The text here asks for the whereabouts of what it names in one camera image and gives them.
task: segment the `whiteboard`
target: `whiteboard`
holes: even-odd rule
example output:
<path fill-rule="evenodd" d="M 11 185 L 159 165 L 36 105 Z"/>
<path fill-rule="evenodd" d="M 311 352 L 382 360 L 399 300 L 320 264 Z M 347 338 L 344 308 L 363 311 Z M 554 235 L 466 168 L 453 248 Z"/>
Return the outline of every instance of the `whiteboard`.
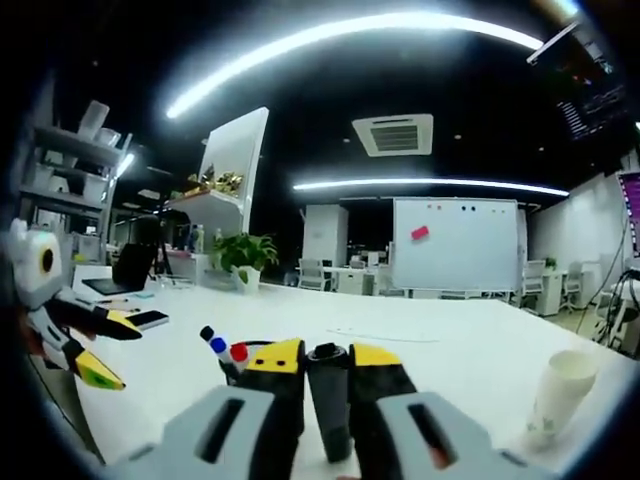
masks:
<path fill-rule="evenodd" d="M 397 198 L 393 201 L 397 288 L 515 291 L 518 203 L 475 198 Z M 413 238 L 412 232 L 428 233 Z"/>

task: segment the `white wall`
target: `white wall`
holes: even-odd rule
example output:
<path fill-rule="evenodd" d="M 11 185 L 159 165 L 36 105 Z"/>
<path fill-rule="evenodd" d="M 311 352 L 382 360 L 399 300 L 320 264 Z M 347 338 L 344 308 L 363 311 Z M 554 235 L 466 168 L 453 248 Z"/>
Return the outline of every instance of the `white wall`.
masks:
<path fill-rule="evenodd" d="M 529 258 L 529 235 L 527 233 L 527 212 L 518 209 L 518 261 L 521 265 Z"/>
<path fill-rule="evenodd" d="M 338 213 L 338 239 L 336 241 L 335 266 L 347 264 L 347 241 L 349 237 L 349 212 L 340 208 Z"/>
<path fill-rule="evenodd" d="M 627 221 L 622 192 L 616 175 L 598 175 L 571 191 L 561 203 L 538 212 L 530 219 L 529 258 L 554 257 L 559 269 L 571 262 L 597 262 L 598 283 L 607 273 L 620 245 Z M 632 254 L 629 230 L 621 255 L 609 277 L 613 283 L 621 273 L 621 262 Z"/>
<path fill-rule="evenodd" d="M 344 265 L 349 212 L 339 205 L 307 205 L 302 256 Z"/>

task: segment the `white table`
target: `white table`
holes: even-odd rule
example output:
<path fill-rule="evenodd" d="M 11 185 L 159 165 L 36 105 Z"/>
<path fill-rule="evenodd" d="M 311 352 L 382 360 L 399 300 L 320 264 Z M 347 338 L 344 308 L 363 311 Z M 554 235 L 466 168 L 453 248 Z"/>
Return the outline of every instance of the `white table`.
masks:
<path fill-rule="evenodd" d="M 377 283 L 377 268 L 323 267 L 338 276 L 338 293 L 373 295 Z"/>
<path fill-rule="evenodd" d="M 562 303 L 562 284 L 568 274 L 568 270 L 552 270 L 549 268 L 545 269 L 542 274 L 544 292 L 538 298 L 536 310 L 543 317 L 557 315 L 560 311 L 560 305 Z M 575 298 L 575 304 L 578 308 L 588 307 L 587 302 L 595 293 L 595 288 L 597 288 L 592 286 L 593 280 L 593 270 L 582 271 L 580 280 L 581 291 Z"/>
<path fill-rule="evenodd" d="M 96 297 L 80 279 L 97 273 L 95 267 L 79 268 L 74 288 Z M 154 298 L 137 302 L 168 313 L 170 322 L 136 341 L 81 337 L 127 383 L 115 392 L 76 382 L 93 438 L 109 464 L 157 442 L 169 419 L 224 383 L 216 358 L 198 336 L 205 324 L 231 342 L 299 336 L 307 349 L 328 341 L 383 346 L 400 356 L 419 390 L 437 392 L 484 426 L 494 447 L 512 448 L 556 472 L 582 453 L 637 373 L 635 362 L 494 300 L 362 297 L 261 285 L 252 297 L 194 287 L 157 290 Z M 548 358 L 565 348 L 594 352 L 600 375 L 554 449 L 523 451 L 514 439 L 522 432 L 540 375 Z M 326 463 L 306 388 L 306 429 L 292 478 L 357 474 L 355 456 L 339 465 Z"/>

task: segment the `white chair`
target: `white chair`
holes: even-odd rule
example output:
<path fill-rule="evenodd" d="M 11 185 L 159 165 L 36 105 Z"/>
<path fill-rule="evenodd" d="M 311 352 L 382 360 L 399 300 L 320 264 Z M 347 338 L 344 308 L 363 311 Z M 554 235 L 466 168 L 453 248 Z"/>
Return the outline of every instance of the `white chair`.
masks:
<path fill-rule="evenodd" d="M 351 260 L 349 262 L 349 267 L 351 268 L 357 268 L 358 270 L 362 270 L 363 268 L 365 268 L 367 266 L 367 264 L 364 262 L 364 260 Z"/>
<path fill-rule="evenodd" d="M 571 262 L 569 271 L 562 283 L 563 302 L 560 309 L 566 308 L 569 312 L 577 310 L 579 307 L 574 302 L 577 295 L 582 292 L 582 263 Z"/>
<path fill-rule="evenodd" d="M 298 288 L 328 292 L 331 290 L 331 274 L 324 271 L 322 260 L 300 259 Z"/>
<path fill-rule="evenodd" d="M 546 262 L 544 260 L 530 260 L 524 266 L 522 275 L 522 289 L 520 290 L 520 298 L 518 299 L 519 307 L 522 308 L 527 297 L 538 297 L 544 292 L 544 282 L 542 275 Z M 537 315 L 537 312 L 530 308 L 525 310 Z"/>
<path fill-rule="evenodd" d="M 376 274 L 376 286 L 374 287 L 374 294 L 382 297 L 407 297 L 409 296 L 408 290 L 396 288 L 393 286 L 393 280 L 391 278 L 391 267 L 389 265 L 378 265 L 378 272 Z"/>

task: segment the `white paper cup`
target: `white paper cup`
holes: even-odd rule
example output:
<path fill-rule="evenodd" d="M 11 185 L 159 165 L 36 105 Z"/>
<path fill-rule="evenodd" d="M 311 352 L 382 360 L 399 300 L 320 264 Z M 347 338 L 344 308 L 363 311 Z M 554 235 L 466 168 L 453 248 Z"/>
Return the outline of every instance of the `white paper cup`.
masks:
<path fill-rule="evenodd" d="M 563 350 L 549 359 L 527 420 L 528 447 L 542 449 L 553 442 L 593 387 L 597 373 L 595 359 L 588 353 Z"/>

